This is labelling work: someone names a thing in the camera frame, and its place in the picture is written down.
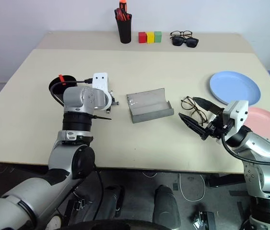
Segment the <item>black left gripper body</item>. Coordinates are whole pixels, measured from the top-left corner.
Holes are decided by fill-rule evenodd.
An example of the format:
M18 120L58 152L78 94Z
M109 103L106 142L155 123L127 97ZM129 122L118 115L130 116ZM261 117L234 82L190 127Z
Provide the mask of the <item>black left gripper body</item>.
M113 91L107 88L107 108L106 113L111 113L111 107L119 105L119 101L116 101L115 97L113 96Z

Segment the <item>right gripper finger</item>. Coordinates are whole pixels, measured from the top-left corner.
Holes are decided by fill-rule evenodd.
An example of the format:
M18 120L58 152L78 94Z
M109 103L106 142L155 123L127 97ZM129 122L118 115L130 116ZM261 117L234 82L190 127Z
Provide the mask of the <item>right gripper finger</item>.
M200 98L200 97L193 97L193 100L195 103L197 103L201 108L203 108L206 111L209 111L213 114L219 114L222 113L224 108L220 108L219 106L215 105L214 103Z
M182 113L178 113L178 115L181 120L186 124L186 126L192 131L194 131L196 134L198 134L202 140L206 140L207 137L210 135L207 127L199 125L198 122L190 116L184 115Z

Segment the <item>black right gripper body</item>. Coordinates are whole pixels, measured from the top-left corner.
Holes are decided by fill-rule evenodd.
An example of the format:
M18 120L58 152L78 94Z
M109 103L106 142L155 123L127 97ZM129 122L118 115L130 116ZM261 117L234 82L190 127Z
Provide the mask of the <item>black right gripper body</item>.
M223 111L224 109L221 109L217 113L216 117L208 123L204 129L203 135L201 136L202 140L206 140L209 136L221 139L222 136L227 135L231 130L231 119L229 118L227 121L224 121Z

